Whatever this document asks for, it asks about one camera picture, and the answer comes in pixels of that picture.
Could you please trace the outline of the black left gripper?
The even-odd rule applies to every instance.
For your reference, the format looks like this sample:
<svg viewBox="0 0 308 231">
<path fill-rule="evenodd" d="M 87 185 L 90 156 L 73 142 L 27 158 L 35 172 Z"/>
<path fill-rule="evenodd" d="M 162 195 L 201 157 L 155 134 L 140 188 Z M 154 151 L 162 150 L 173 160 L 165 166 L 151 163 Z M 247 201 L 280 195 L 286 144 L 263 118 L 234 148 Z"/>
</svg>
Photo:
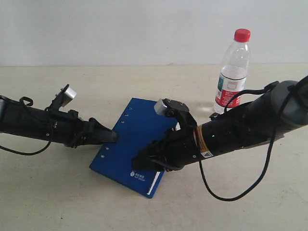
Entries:
<svg viewBox="0 0 308 231">
<path fill-rule="evenodd" d="M 78 117 L 78 112 L 71 110 L 51 114 L 52 142 L 75 148 L 80 145 L 99 145 L 105 142 L 114 143 L 118 134 L 103 126 L 91 117 L 88 121 Z"/>
</svg>

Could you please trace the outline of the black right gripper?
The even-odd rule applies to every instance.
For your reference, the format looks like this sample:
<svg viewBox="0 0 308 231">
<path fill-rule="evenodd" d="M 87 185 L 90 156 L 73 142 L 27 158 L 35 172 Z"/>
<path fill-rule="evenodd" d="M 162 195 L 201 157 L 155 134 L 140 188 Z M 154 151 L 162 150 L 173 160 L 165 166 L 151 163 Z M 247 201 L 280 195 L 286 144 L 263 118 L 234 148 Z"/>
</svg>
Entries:
<svg viewBox="0 0 308 231">
<path fill-rule="evenodd" d="M 178 171 L 198 162 L 200 151 L 195 139 L 196 127 L 197 123 L 192 122 L 179 130 L 168 130 L 163 139 L 138 150 L 131 159 L 132 169 Z"/>
</svg>

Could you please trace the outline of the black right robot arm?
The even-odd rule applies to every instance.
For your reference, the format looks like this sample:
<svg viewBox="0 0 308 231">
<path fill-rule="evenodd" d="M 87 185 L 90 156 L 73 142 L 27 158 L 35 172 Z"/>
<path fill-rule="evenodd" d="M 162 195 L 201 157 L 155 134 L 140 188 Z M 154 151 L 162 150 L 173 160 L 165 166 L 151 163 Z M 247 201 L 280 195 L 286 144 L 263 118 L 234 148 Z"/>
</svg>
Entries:
<svg viewBox="0 0 308 231">
<path fill-rule="evenodd" d="M 177 171 L 186 165 L 267 144 L 308 123 L 308 80 L 275 81 L 261 90 L 246 90 L 257 98 L 198 125 L 188 106 L 168 98 L 154 106 L 158 115 L 174 118 L 169 128 L 132 158 L 134 170 Z"/>
</svg>

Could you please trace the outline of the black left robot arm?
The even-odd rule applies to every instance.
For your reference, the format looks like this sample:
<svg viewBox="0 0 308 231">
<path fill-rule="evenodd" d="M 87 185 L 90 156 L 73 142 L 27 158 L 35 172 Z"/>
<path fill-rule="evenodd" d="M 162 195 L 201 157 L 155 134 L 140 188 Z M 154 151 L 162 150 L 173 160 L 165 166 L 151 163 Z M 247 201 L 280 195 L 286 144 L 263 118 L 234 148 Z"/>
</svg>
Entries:
<svg viewBox="0 0 308 231">
<path fill-rule="evenodd" d="M 61 143 L 76 148 L 81 145 L 113 143 L 117 133 L 91 117 L 88 121 L 75 110 L 41 110 L 23 106 L 21 101 L 0 97 L 1 133 Z"/>
</svg>

